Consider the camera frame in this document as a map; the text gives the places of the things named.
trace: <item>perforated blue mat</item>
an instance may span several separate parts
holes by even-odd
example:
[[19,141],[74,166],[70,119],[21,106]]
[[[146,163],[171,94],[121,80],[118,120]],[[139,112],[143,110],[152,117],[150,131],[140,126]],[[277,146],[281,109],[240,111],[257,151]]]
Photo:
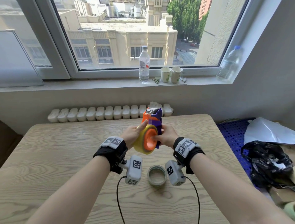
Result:
[[242,165],[243,169],[250,178],[251,163],[244,159],[241,155],[241,148],[244,145],[244,135],[249,125],[248,120],[254,120],[255,118],[249,118],[239,121],[232,121],[227,123],[218,124],[220,132],[227,141],[228,145],[232,149],[233,153],[237,157],[238,161]]

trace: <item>plastic water bottle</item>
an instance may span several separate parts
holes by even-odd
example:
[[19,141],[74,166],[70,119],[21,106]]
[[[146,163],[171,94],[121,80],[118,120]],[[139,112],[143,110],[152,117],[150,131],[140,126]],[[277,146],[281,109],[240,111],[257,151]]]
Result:
[[228,77],[233,64],[235,64],[235,62],[239,58],[240,48],[241,46],[235,46],[235,48],[231,52],[229,52],[229,54],[223,60],[223,63],[221,64],[220,69],[216,75],[218,79],[225,80]]
[[139,56],[139,80],[144,82],[150,77],[150,56],[148,47],[142,46],[142,52]]

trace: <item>wrist strap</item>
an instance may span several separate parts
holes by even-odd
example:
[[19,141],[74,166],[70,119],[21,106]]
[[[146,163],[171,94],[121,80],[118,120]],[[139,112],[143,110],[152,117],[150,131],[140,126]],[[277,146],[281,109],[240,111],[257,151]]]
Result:
[[200,145],[189,138],[179,137],[175,140],[173,149],[173,156],[180,165],[186,167],[186,173],[194,174],[189,163],[195,154],[203,153],[205,155]]
[[93,157],[97,155],[104,156],[110,163],[111,171],[121,174],[123,169],[118,167],[118,164],[125,157],[127,151],[128,148],[123,138],[110,136],[99,146]]

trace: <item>red car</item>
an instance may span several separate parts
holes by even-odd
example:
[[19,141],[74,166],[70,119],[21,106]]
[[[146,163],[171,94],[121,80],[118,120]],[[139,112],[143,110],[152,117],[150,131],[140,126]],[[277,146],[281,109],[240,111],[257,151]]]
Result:
[[195,47],[195,48],[196,48],[196,47],[200,46],[200,43],[191,43],[191,44],[190,44],[190,46],[192,46],[192,47]]

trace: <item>cup rim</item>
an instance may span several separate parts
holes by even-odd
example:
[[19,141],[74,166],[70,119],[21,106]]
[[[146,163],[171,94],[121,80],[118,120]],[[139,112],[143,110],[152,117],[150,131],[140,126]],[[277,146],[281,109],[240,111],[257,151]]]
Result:
[[171,69],[173,72],[182,72],[182,68],[180,68],[180,67],[173,67],[172,69]]
[[169,68],[169,67],[162,67],[161,68],[161,72],[165,72],[165,73],[171,72],[171,68]]

